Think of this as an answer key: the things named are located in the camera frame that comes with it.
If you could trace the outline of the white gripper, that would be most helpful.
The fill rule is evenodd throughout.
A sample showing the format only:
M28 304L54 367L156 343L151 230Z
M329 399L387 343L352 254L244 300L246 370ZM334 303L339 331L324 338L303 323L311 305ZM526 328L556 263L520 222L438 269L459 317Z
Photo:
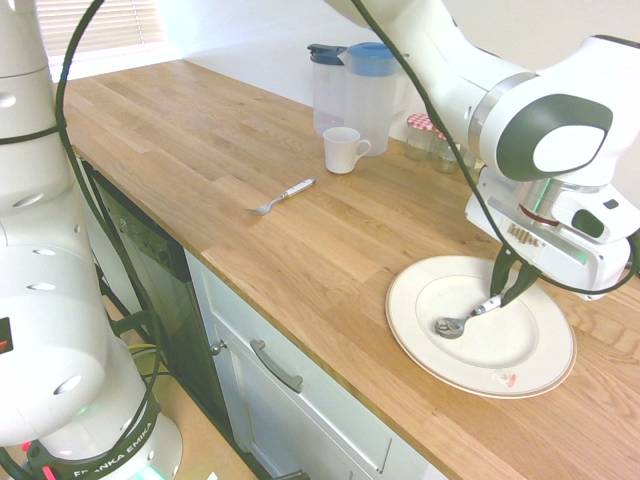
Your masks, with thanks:
M612 185L587 187L552 178L516 182L485 167L477 189L482 198L470 198L467 219L506 240L534 266L520 268L502 294L502 306L528 290L541 272L589 300L619 280L631 250L631 203ZM492 270L491 297L503 291L515 261L512 249L503 246Z

